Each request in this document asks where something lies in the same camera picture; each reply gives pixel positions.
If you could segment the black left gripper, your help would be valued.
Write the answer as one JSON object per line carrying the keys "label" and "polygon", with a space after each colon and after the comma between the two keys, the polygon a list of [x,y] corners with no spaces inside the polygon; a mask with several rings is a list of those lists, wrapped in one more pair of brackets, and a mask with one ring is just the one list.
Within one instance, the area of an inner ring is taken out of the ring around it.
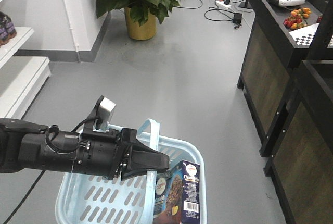
{"label": "black left gripper", "polygon": [[108,132],[84,129],[80,133],[74,172],[108,180],[121,176],[122,181],[148,171],[166,172],[170,167],[169,156],[137,143],[136,137],[137,131],[130,128]]}

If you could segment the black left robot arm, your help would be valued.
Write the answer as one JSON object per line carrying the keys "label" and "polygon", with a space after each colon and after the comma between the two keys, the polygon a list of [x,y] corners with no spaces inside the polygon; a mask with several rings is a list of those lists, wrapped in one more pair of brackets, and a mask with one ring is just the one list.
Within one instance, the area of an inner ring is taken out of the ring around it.
{"label": "black left robot arm", "polygon": [[18,119],[1,119],[1,173],[24,168],[126,180],[169,169],[168,155],[144,145],[136,130],[106,132],[85,124],[82,133]]}

